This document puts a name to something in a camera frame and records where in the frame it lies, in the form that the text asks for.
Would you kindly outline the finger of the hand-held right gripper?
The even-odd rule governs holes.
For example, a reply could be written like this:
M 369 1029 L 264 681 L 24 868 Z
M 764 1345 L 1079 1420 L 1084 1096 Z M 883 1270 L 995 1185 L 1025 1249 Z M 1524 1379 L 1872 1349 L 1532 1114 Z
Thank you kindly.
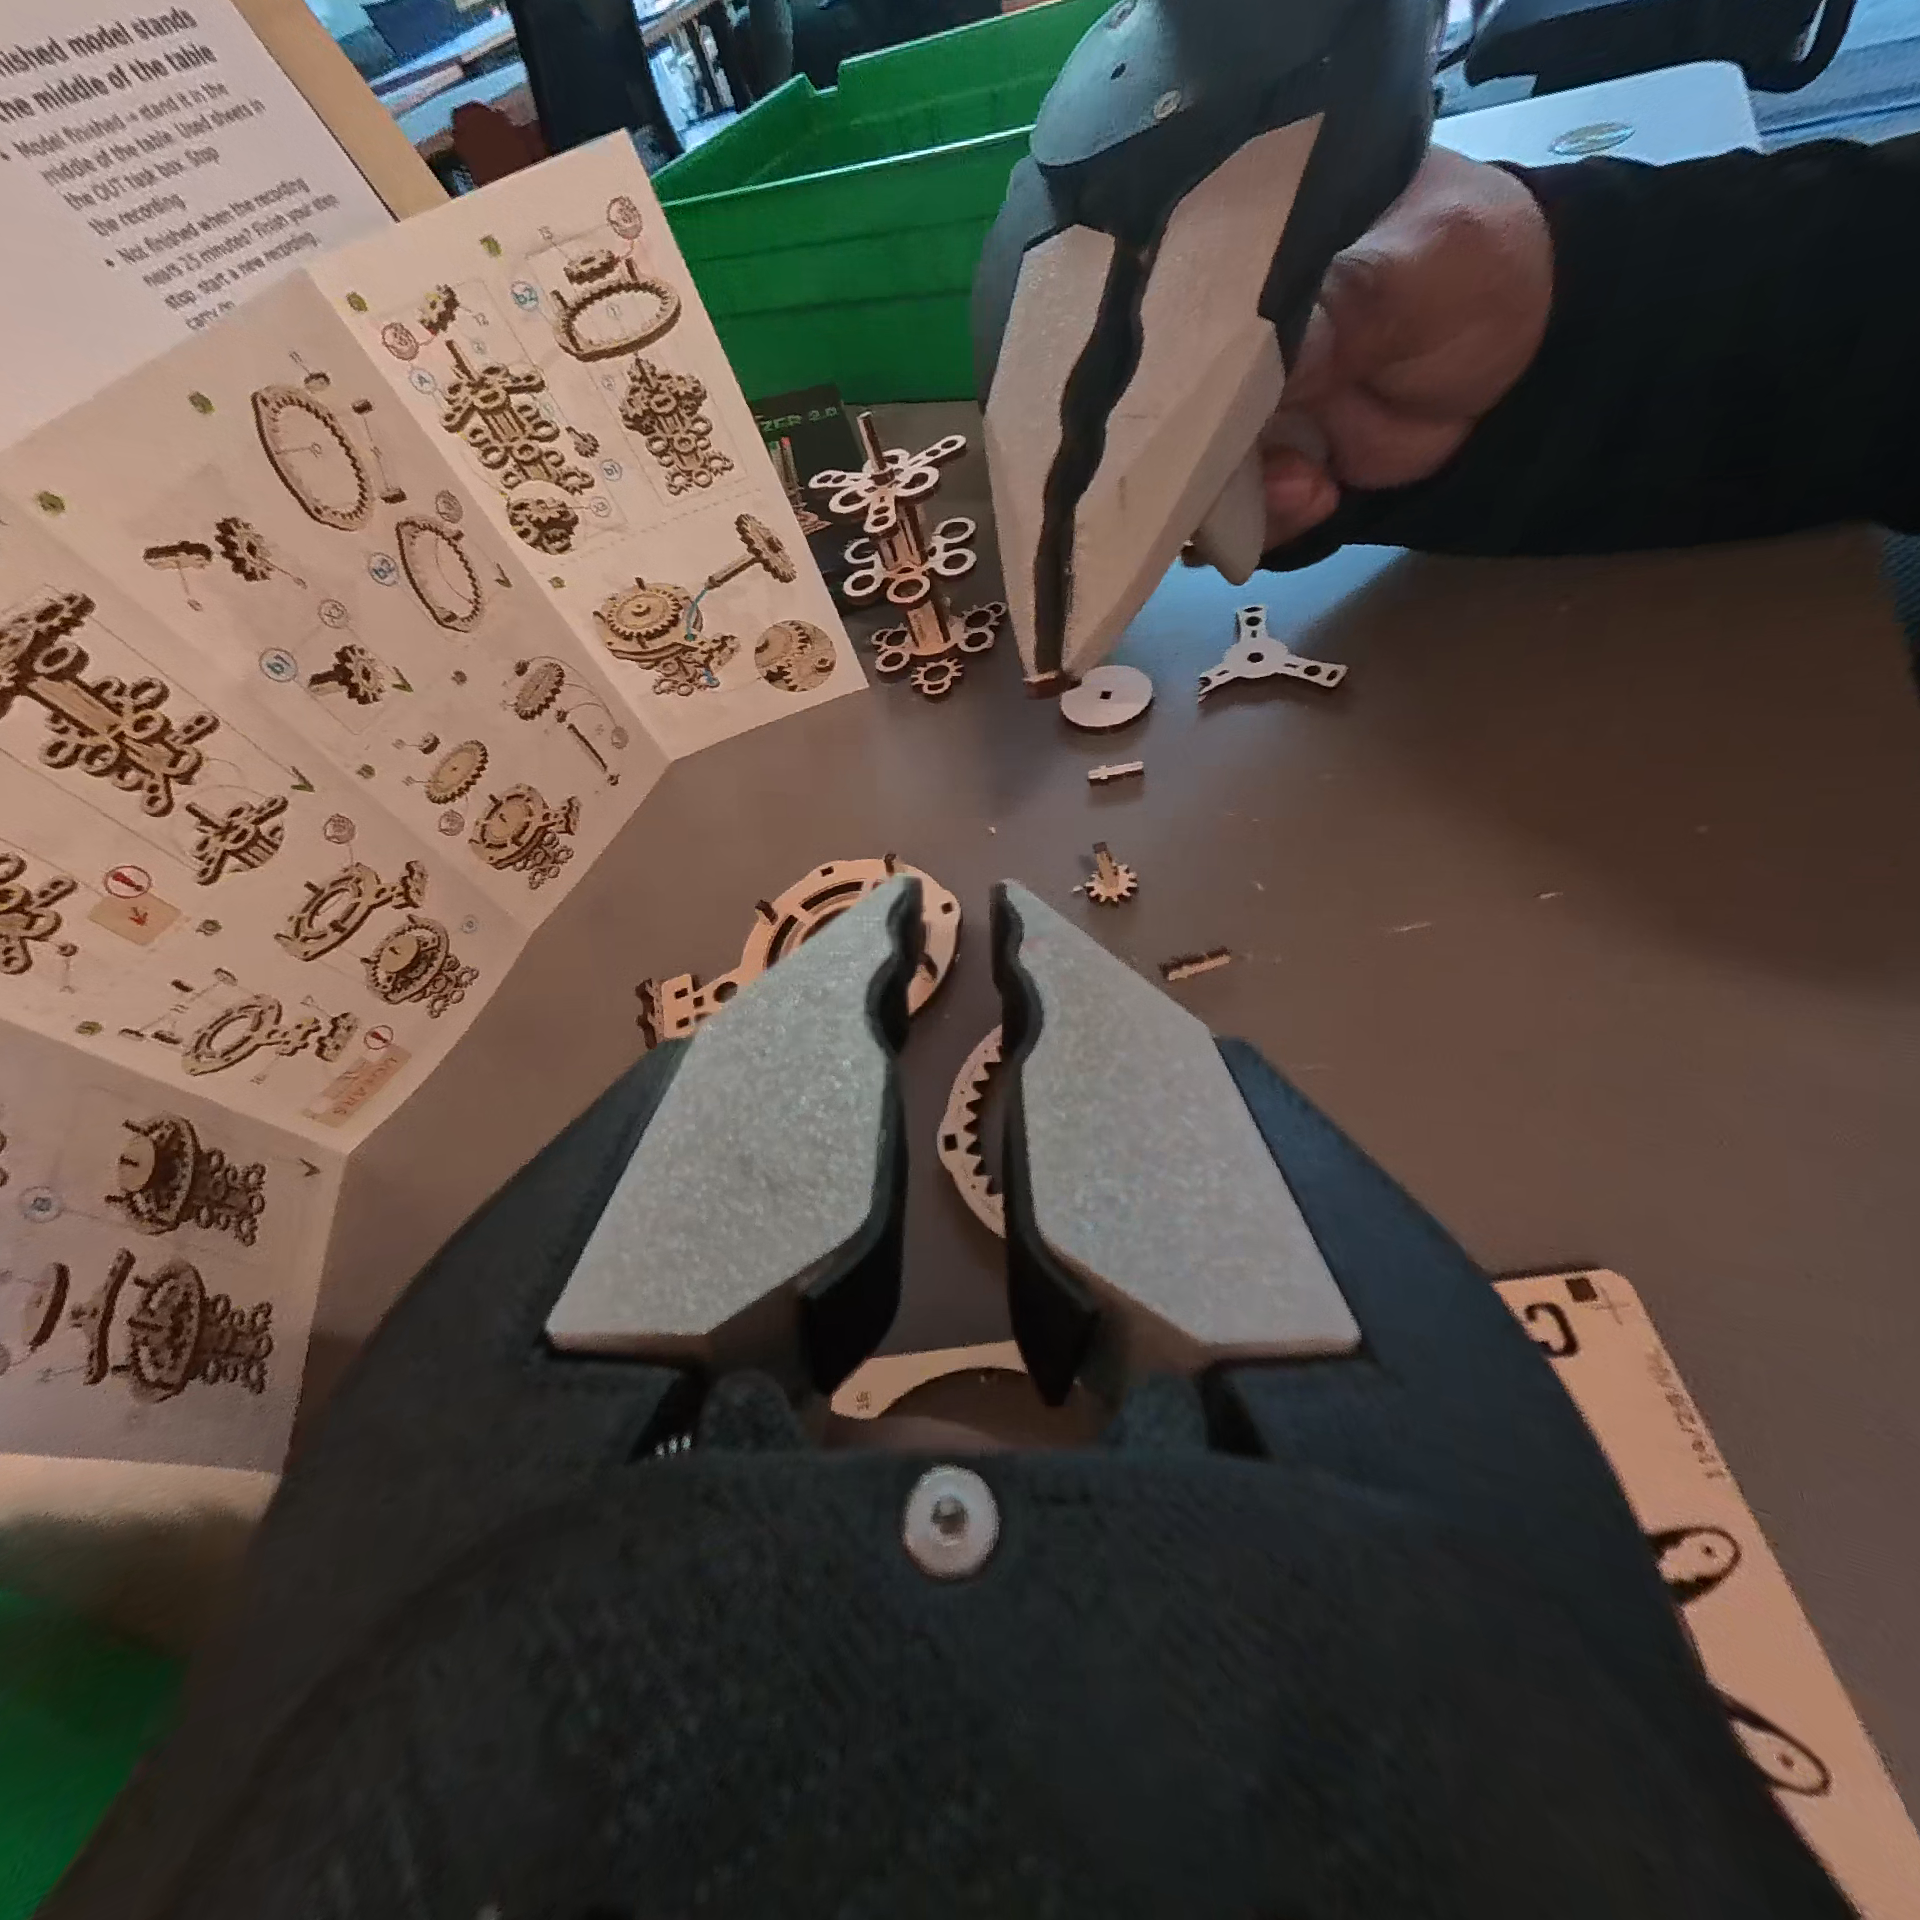
M 1259 438 L 1284 388 L 1259 301 L 1323 116 L 1255 134 L 1169 216 L 1138 360 L 1073 515 L 1065 673 L 1100 666 L 1191 547 L 1232 586 L 1265 540 Z
M 1001 588 L 1031 689 L 1068 686 L 1113 606 L 1113 261 L 1113 237 L 1082 225 L 1025 252 L 986 410 Z

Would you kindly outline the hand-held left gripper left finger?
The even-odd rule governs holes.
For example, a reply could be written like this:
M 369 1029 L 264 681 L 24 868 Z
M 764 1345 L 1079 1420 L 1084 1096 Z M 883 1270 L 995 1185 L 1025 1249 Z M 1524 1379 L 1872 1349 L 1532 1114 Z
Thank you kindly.
M 904 1284 L 898 1057 L 921 885 L 890 878 L 683 1042 L 545 1336 L 560 1353 L 835 1389 Z

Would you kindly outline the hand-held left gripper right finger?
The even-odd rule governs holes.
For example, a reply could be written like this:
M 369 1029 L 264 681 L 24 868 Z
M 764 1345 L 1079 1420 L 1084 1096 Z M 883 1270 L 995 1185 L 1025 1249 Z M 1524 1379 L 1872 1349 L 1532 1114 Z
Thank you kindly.
M 1203 1020 L 1014 881 L 992 974 L 1007 1292 L 1044 1404 L 1353 1356 L 1358 1318 Z

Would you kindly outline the person's right forearm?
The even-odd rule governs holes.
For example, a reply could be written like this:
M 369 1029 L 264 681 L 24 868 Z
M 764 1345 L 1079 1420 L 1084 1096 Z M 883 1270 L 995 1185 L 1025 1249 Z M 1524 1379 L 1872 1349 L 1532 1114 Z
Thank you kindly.
M 1344 545 L 1558 561 L 1918 524 L 1918 140 L 1524 169 L 1552 312 L 1430 482 L 1358 497 L 1267 570 Z

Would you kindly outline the assembled wooden tower model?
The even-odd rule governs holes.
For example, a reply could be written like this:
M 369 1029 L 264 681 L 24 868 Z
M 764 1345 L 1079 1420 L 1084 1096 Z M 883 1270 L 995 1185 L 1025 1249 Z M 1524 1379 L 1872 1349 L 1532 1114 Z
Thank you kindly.
M 872 612 L 872 667 L 900 681 L 926 704 L 963 686 L 969 662 L 987 657 L 1009 622 L 996 600 L 958 606 L 953 590 L 979 570 L 976 518 L 930 516 L 946 470 L 969 453 L 964 434 L 942 434 L 919 449 L 894 446 L 875 413 L 852 418 L 860 460 L 851 468 L 820 468 L 807 480 L 832 522 L 851 538 L 841 548 L 840 597 L 855 612 Z

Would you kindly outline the black model packaging box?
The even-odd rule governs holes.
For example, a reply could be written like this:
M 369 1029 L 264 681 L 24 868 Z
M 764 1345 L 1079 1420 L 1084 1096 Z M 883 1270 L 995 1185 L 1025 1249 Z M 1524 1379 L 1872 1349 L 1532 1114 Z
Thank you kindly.
M 862 532 L 864 508 L 855 504 L 851 513 L 838 513 L 830 500 L 849 482 L 846 475 L 860 475 L 872 460 L 841 392 L 824 381 L 764 396 L 752 401 L 752 417 L 810 556 L 827 588 L 841 593 L 846 548 Z M 814 488 L 824 474 L 844 477 Z

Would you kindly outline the laser-cut wooden parts sheet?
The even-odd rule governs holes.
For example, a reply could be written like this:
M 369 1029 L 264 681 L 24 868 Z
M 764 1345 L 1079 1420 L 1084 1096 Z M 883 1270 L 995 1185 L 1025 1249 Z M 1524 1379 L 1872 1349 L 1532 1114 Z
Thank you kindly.
M 1496 1290 L 1607 1453 L 1776 1808 L 1856 1915 L 1915 1918 L 1918 1838 L 1904 1800 L 1640 1294 L 1610 1269 Z

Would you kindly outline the person's right hand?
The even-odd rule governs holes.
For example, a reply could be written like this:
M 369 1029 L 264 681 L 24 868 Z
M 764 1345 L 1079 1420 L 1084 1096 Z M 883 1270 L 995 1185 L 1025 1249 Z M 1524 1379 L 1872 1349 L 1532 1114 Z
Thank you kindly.
M 1543 346 L 1552 235 L 1530 187 L 1444 146 L 1320 285 L 1263 438 L 1265 553 L 1433 480 Z

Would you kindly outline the green plastic bin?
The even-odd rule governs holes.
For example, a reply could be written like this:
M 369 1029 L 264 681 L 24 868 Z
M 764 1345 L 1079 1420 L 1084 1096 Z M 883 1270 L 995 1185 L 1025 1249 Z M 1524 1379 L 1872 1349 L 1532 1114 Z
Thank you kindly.
M 793 77 L 655 176 L 750 401 L 971 401 L 971 284 L 1051 83 L 1106 4 L 1025 8 Z
M 3 1915 L 35 1915 L 177 1705 L 207 1570 L 152 1517 L 4 1528 Z

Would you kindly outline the three-armed wooden part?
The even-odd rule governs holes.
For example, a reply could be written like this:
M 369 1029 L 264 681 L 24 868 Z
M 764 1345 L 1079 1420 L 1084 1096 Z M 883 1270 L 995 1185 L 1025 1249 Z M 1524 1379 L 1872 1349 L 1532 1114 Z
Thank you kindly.
M 1235 612 L 1235 641 L 1227 654 L 1201 677 L 1196 699 L 1203 704 L 1223 689 L 1263 681 L 1291 681 L 1334 691 L 1350 677 L 1344 662 L 1297 654 L 1270 629 L 1267 606 L 1250 603 Z

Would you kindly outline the curved wooden sheet offcut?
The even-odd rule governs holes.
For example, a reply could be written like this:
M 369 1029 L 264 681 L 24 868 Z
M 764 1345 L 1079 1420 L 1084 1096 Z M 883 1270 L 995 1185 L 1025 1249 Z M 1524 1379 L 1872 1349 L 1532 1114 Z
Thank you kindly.
M 827 1409 L 838 1420 L 870 1424 L 900 1410 L 928 1386 L 976 1384 L 987 1377 L 1026 1377 L 1014 1339 L 873 1356 L 838 1386 Z

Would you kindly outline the silver laptop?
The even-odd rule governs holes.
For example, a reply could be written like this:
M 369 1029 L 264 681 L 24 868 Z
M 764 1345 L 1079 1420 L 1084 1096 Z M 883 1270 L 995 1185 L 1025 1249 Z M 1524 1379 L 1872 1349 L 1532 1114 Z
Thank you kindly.
M 1678 165 L 1760 154 L 1760 126 L 1737 64 L 1690 62 L 1451 112 L 1431 141 L 1470 160 L 1559 166 L 1577 160 Z

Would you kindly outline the black office chair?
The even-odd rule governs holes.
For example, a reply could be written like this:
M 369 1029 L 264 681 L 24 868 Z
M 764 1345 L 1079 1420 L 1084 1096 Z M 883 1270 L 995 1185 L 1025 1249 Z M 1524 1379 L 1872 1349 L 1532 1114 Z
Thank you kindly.
M 1798 91 L 1836 59 L 1854 3 L 1500 3 L 1478 18 L 1463 80 L 1536 94 L 1674 64 L 1732 64 L 1750 89 Z

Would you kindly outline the folded assembly instruction leaflet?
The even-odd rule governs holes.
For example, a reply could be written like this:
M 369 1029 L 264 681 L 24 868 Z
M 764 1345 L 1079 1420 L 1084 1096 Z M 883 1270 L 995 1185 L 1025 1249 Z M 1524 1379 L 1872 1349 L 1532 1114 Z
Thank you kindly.
M 216 1469 L 670 766 L 867 686 L 626 134 L 14 443 L 3 670 L 4 1451 Z

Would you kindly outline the tan cardboard board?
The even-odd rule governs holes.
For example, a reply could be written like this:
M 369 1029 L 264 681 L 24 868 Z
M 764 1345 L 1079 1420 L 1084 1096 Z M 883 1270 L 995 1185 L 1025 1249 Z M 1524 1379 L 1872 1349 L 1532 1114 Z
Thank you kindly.
M 407 219 L 448 202 L 442 180 L 307 3 L 234 8 L 392 218 Z

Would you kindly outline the white printed instruction sheet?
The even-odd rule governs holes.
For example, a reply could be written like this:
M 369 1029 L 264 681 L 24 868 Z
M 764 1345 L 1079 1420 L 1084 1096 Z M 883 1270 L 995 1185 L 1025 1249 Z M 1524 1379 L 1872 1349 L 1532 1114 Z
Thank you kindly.
M 4 442 L 394 218 L 241 8 L 4 3 Z

